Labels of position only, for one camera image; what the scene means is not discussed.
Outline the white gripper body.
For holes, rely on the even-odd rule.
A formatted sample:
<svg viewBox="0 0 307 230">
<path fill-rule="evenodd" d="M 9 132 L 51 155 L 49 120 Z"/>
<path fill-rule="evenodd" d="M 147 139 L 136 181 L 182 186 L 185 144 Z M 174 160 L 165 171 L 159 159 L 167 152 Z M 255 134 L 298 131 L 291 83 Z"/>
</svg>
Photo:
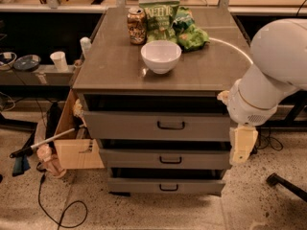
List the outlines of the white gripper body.
<svg viewBox="0 0 307 230">
<path fill-rule="evenodd" d="M 229 116 L 240 125 L 261 126 L 276 112 L 277 107 L 260 109 L 250 105 L 240 93 L 240 81 L 235 81 L 228 93 L 226 106 Z"/>
</svg>

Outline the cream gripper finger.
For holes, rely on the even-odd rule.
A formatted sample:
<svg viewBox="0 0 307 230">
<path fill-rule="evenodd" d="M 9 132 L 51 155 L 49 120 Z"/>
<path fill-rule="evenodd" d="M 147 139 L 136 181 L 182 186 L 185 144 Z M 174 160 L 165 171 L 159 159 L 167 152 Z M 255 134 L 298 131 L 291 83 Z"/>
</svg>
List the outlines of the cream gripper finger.
<svg viewBox="0 0 307 230">
<path fill-rule="evenodd" d="M 229 162 L 231 165 L 245 163 L 250 154 L 258 137 L 258 131 L 254 126 L 238 125 L 232 127 L 229 131 L 230 137 L 230 157 Z"/>
<path fill-rule="evenodd" d="M 217 99 L 223 104 L 228 105 L 228 94 L 229 92 L 227 90 L 224 90 L 218 94 Z"/>
</svg>

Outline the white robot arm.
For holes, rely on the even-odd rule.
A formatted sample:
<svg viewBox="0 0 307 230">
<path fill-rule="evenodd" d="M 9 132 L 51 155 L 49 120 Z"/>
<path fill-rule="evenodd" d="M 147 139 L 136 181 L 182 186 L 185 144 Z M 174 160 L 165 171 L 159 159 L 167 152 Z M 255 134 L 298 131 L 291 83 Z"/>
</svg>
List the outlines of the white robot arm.
<svg viewBox="0 0 307 230">
<path fill-rule="evenodd" d="M 237 126 L 229 130 L 232 165 L 246 162 L 258 131 L 285 98 L 307 89 L 307 20 L 286 18 L 262 27 L 250 43 L 252 64 L 218 94 Z"/>
</svg>

